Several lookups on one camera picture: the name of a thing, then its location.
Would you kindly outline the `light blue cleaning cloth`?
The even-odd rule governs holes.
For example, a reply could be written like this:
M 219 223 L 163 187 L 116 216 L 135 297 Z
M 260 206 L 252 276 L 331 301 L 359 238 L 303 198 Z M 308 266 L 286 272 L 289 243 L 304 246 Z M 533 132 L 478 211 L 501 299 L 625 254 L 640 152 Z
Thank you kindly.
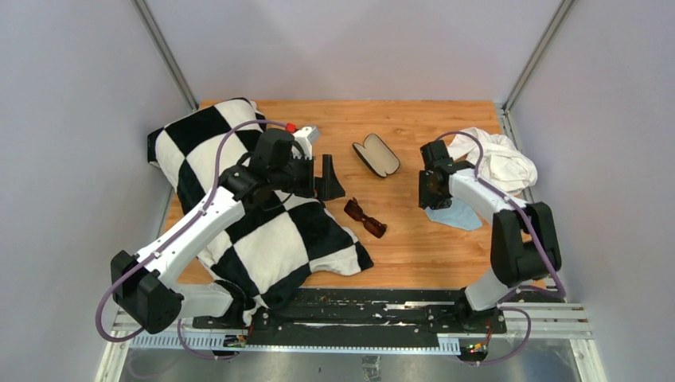
M 443 209 L 424 209 L 430 221 L 471 232 L 483 226 L 478 214 L 464 201 L 453 198 L 451 204 Z

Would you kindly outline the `tortoiseshell brown sunglasses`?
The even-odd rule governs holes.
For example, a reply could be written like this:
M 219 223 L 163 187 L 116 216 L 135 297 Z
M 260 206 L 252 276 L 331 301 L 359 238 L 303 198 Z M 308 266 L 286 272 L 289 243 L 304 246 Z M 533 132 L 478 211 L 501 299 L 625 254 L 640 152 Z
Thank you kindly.
M 368 216 L 358 204 L 355 197 L 347 201 L 344 212 L 353 220 L 362 223 L 364 228 L 378 239 L 380 239 L 387 231 L 388 226 L 374 217 Z

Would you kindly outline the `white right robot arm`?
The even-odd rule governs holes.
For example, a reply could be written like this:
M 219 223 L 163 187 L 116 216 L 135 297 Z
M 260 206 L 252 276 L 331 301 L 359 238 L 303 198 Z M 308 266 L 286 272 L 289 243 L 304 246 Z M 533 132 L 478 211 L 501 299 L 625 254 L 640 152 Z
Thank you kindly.
M 492 227 L 490 268 L 463 290 L 455 313 L 456 325 L 474 332 L 486 322 L 486 310 L 510 298 L 524 282 L 555 278 L 562 266 L 551 208 L 504 193 L 480 178 L 474 165 L 455 161 L 440 140 L 420 148 L 419 206 L 448 209 L 467 203 Z

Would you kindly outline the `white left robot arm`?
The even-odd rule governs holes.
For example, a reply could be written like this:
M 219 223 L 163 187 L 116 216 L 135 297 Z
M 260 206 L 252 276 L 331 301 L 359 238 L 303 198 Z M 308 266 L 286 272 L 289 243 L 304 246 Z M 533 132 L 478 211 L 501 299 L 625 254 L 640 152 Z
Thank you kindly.
M 139 324 L 139 332 L 161 333 L 182 318 L 212 316 L 226 329 L 236 328 L 244 308 L 222 286 L 183 285 L 178 277 L 226 228 L 260 208 L 281 191 L 329 201 L 343 197 L 332 157 L 322 157 L 324 173 L 314 174 L 315 126 L 270 129 L 255 149 L 235 165 L 215 170 L 213 187 L 167 233 L 134 254 L 120 251 L 111 260 L 111 287 L 98 310 L 112 298 Z

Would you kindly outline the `black glasses case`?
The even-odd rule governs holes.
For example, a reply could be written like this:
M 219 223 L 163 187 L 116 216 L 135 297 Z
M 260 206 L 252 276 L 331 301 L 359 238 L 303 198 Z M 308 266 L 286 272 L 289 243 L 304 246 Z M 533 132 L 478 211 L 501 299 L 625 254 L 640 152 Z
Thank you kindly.
M 352 148 L 366 167 L 378 177 L 386 178 L 400 168 L 400 159 L 377 134 L 368 134 L 363 142 L 353 142 Z

